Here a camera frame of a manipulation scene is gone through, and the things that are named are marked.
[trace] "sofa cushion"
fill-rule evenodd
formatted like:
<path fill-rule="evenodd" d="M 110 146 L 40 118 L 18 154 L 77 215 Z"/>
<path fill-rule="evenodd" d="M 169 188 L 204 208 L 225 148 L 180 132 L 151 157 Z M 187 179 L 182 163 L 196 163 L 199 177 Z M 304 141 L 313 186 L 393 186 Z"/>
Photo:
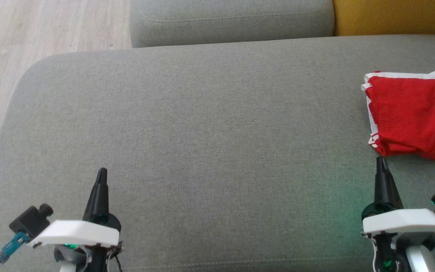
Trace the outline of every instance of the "sofa cushion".
<path fill-rule="evenodd" d="M 333 0 L 335 35 L 435 34 L 435 1 Z"/>
<path fill-rule="evenodd" d="M 377 154 L 360 85 L 376 70 L 434 71 L 435 36 L 165 46 L 38 62 L 0 131 L 0 249 L 30 205 L 51 205 L 51 220 L 81 219 L 107 167 L 127 271 L 371 270 L 361 212 L 373 201 Z M 433 209 L 435 161 L 389 164 L 404 206 Z M 24 247 L 2 269 L 57 271 L 52 250 Z"/>
<path fill-rule="evenodd" d="M 333 35 L 332 0 L 131 0 L 135 48 Z"/>

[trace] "yellow cushion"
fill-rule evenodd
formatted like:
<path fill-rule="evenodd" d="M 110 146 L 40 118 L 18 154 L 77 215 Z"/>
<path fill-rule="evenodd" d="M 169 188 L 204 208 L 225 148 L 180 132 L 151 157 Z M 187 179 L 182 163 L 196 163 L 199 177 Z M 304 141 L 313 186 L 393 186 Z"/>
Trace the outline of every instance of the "yellow cushion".
<path fill-rule="evenodd" d="M 435 34 L 435 0 L 333 0 L 335 35 Z"/>

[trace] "green led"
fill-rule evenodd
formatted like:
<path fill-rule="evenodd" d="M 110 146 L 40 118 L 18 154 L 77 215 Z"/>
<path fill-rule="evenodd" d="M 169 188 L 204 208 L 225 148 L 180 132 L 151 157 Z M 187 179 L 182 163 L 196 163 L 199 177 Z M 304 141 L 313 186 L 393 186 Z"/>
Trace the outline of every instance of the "green led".
<path fill-rule="evenodd" d="M 65 246 L 66 246 L 66 247 L 69 247 L 69 248 L 71 248 L 71 249 L 76 249 L 76 248 L 78 247 L 77 244 L 70 244 L 70 243 L 66 243 Z"/>
<path fill-rule="evenodd" d="M 392 265 L 392 261 L 384 262 L 384 267 L 387 269 Z"/>

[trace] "wooden floor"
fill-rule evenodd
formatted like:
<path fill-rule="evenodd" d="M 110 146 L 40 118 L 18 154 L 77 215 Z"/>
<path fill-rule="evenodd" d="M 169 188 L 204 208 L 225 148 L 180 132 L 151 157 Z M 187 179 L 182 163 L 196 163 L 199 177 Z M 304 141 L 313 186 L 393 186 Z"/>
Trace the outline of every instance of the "wooden floor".
<path fill-rule="evenodd" d="M 0 0 L 0 126 L 22 74 L 51 55 L 131 48 L 128 0 Z"/>

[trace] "red towel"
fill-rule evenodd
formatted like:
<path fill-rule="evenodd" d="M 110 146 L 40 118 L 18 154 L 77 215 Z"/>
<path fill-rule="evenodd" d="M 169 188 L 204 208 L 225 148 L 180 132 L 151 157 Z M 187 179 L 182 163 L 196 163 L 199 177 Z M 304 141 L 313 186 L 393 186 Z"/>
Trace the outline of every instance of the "red towel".
<path fill-rule="evenodd" d="M 365 80 L 369 144 L 383 156 L 416 153 L 435 160 L 435 71 L 375 72 Z"/>

